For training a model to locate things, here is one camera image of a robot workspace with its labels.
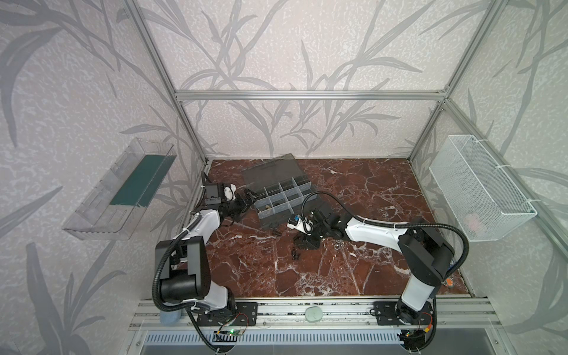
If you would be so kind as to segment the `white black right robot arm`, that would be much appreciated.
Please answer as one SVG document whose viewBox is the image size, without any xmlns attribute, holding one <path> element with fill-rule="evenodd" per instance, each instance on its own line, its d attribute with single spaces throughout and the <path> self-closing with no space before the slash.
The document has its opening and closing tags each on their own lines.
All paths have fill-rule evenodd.
<svg viewBox="0 0 568 355">
<path fill-rule="evenodd" d="M 325 215 L 319 210 L 295 218 L 304 241 L 318 246 L 324 238 L 384 246 L 399 252 L 410 268 L 406 287 L 397 301 L 396 318 L 411 325 L 442 284 L 464 262 L 470 251 L 467 236 L 443 223 L 387 223 L 359 215 Z"/>
</svg>

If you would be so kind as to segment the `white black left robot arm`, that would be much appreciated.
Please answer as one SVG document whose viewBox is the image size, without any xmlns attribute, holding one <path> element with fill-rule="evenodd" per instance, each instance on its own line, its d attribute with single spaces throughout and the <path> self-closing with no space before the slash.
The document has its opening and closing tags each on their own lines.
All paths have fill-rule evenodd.
<svg viewBox="0 0 568 355">
<path fill-rule="evenodd" d="M 152 301 L 161 312 L 189 312 L 225 324 L 238 316 L 233 292 L 212 280 L 206 244 L 227 218 L 237 222 L 259 199 L 250 189 L 213 183 L 202 174 L 189 224 L 155 247 Z"/>
</svg>

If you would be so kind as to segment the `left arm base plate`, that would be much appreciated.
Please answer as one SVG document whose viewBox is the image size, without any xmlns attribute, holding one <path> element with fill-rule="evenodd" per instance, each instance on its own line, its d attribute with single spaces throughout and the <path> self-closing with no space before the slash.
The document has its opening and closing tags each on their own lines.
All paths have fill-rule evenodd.
<svg viewBox="0 0 568 355">
<path fill-rule="evenodd" d="M 236 302 L 232 309 L 220 309 L 198 315 L 199 326 L 254 326 L 257 322 L 258 303 Z"/>
</svg>

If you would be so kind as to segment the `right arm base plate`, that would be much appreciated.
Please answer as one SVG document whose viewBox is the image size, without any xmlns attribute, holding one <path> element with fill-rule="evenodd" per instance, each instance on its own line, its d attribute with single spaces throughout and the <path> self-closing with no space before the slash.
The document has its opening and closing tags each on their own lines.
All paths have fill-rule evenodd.
<svg viewBox="0 0 568 355">
<path fill-rule="evenodd" d="M 421 311 L 414 311 L 399 301 L 377 301 L 369 313 L 378 325 L 426 326 L 431 323 L 433 307 L 427 302 Z"/>
</svg>

